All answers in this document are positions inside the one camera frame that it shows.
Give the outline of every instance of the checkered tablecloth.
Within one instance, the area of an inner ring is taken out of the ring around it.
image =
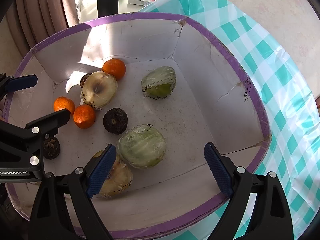
[[[297,239],[320,205],[319,114],[297,66],[261,25],[228,0],[157,0],[141,11],[187,15],[216,35],[241,63],[262,98],[272,142],[256,174],[275,171],[284,188]],[[251,196],[236,237],[245,233],[254,205]],[[197,224],[162,240],[203,240],[226,204]]]

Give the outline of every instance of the blue gripper pad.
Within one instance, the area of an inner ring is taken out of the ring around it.
[[[234,193],[231,176],[209,143],[204,146],[204,158],[221,192],[231,198]]]
[[[36,75],[22,76],[11,79],[5,86],[8,92],[15,92],[18,90],[34,87],[38,82]]]
[[[111,145],[88,177],[87,196],[92,198],[99,193],[113,163],[116,161],[116,148]]]

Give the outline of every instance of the metal bolt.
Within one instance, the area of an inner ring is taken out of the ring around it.
[[[245,168],[240,166],[240,167],[237,168],[237,171],[239,173],[245,173]]]
[[[83,168],[79,167],[75,169],[76,174],[81,174],[83,172]]]
[[[40,131],[39,127],[32,128],[33,133],[38,133]]]
[[[33,166],[36,166],[39,164],[39,158],[37,156],[31,156],[30,158],[30,163]]]
[[[270,171],[269,175],[270,175],[270,177],[273,177],[273,178],[275,178],[277,176],[277,174],[273,171]]]

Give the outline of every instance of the orange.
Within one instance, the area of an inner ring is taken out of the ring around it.
[[[125,64],[122,60],[112,58],[103,64],[102,71],[113,75],[119,81],[125,74]]]
[[[75,121],[76,126],[81,129],[87,129],[93,125],[96,120],[96,113],[94,109],[89,105],[81,105],[75,109],[73,113],[73,121]]]
[[[75,103],[69,98],[58,97],[53,103],[53,110],[56,112],[65,108],[70,111],[71,115],[73,115],[76,108]]]

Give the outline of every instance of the dark purple fruit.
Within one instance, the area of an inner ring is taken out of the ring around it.
[[[59,154],[60,154],[60,143],[57,138],[52,136],[43,142],[43,156],[46,159],[48,160],[55,159],[56,157],[58,157]]]
[[[90,76],[91,74],[92,74],[92,72],[91,73],[87,73],[81,78],[81,80],[80,80],[80,87],[81,88],[83,88],[84,82],[87,80],[88,76]]]
[[[113,134],[122,134],[128,125],[128,116],[120,108],[113,108],[106,112],[103,117],[104,128]]]

